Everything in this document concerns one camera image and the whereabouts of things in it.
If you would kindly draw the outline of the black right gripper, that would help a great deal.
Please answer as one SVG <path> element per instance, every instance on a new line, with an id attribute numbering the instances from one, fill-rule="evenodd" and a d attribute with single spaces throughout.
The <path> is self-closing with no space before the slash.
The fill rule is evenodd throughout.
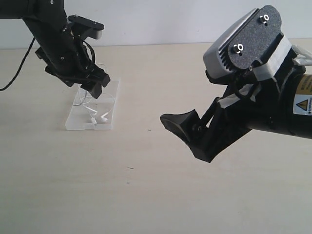
<path id="1" fill-rule="evenodd" d="M 194 152 L 195 158 L 210 163 L 252 129 L 275 128 L 279 91 L 274 79 L 257 81 L 252 74 L 235 76 L 223 97 L 212 103 L 202 119 L 193 109 L 162 114 L 160 121 Z"/>

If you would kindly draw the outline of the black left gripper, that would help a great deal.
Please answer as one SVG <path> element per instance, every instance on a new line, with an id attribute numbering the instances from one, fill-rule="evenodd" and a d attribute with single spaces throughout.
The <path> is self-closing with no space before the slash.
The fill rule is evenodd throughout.
<path id="1" fill-rule="evenodd" d="M 57 30 L 47 24 L 35 24 L 35 39 L 39 43 L 36 55 L 46 62 L 47 73 L 69 87 L 80 84 L 93 98 L 99 98 L 110 77 L 95 64 L 96 56 L 90 44 L 72 35 L 66 25 Z"/>

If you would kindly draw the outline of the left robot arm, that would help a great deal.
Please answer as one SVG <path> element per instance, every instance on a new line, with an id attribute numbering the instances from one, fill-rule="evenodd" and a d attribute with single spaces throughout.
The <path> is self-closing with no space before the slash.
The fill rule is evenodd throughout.
<path id="1" fill-rule="evenodd" d="M 62 0 L 2 0 L 2 20 L 23 20 L 37 41 L 36 55 L 46 63 L 45 71 L 69 87 L 80 87 L 93 98 L 110 82 L 96 65 L 94 49 L 85 40 L 99 39 L 104 25 L 81 16 L 68 16 Z"/>

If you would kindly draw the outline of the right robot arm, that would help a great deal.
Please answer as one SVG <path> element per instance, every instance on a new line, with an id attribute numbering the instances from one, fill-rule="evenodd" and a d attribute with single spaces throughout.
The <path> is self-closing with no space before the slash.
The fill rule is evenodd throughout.
<path id="1" fill-rule="evenodd" d="M 309 139 L 312 77 L 306 67 L 311 62 L 311 52 L 293 45 L 274 78 L 256 81 L 252 70 L 238 73 L 203 116 L 191 110 L 163 114 L 160 121 L 208 163 L 251 130 Z"/>

